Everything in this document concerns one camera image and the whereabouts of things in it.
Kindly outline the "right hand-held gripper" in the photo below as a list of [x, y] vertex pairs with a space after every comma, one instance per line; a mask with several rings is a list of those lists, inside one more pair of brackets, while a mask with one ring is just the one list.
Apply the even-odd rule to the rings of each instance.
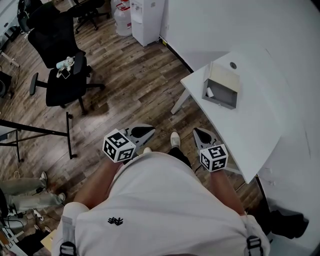
[[210, 173], [227, 166], [229, 154], [226, 146], [217, 136], [204, 128], [194, 128], [193, 137], [197, 146], [200, 163]]

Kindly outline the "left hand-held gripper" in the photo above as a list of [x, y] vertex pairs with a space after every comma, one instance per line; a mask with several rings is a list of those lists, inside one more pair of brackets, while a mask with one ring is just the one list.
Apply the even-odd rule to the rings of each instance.
[[156, 128], [145, 123], [131, 124], [127, 128], [114, 129], [103, 139], [102, 151], [114, 162], [131, 160], [136, 151], [155, 134]]

